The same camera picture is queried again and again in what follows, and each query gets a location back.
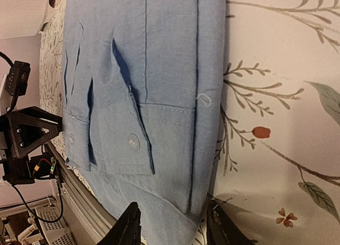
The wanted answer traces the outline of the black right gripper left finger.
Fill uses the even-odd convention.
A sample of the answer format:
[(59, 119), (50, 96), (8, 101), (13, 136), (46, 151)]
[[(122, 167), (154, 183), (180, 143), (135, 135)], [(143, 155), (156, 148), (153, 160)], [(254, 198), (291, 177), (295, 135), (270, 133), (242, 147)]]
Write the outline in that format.
[(141, 211), (138, 203), (130, 203), (115, 225), (97, 245), (140, 245), (140, 219)]

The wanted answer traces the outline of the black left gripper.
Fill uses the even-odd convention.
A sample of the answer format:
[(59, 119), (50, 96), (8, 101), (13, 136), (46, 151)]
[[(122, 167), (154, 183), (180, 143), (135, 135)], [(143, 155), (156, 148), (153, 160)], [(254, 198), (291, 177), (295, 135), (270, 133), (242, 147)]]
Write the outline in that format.
[(39, 107), (5, 114), (1, 131), (3, 180), (9, 184), (33, 184), (28, 154), (62, 132), (62, 118)]

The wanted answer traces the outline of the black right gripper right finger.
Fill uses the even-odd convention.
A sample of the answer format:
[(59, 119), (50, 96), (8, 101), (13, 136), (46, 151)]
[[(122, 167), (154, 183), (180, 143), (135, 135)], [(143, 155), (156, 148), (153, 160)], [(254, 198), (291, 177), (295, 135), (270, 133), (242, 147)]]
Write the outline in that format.
[(233, 223), (216, 200), (207, 207), (207, 245), (251, 245), (257, 240), (248, 239)]

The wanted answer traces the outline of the light blue long sleeve shirt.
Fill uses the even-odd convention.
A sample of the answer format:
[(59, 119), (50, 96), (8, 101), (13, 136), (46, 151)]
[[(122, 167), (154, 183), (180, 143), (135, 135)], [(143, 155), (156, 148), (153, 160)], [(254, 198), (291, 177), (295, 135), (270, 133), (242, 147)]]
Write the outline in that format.
[(226, 0), (66, 0), (66, 163), (148, 244), (190, 244), (214, 162)]

